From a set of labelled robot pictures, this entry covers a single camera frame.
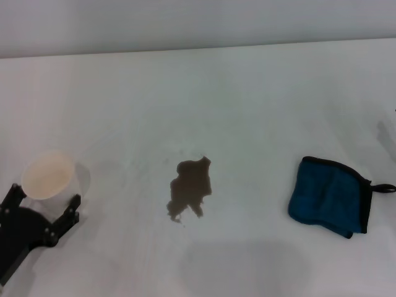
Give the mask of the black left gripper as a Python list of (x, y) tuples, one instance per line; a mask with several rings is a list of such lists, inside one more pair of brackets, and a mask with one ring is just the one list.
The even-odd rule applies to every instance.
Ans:
[(5, 286), (33, 249), (55, 247), (79, 222), (79, 194), (72, 197), (63, 214), (53, 223), (36, 211), (20, 207), (24, 198), (22, 186), (13, 183), (1, 202), (1, 286)]

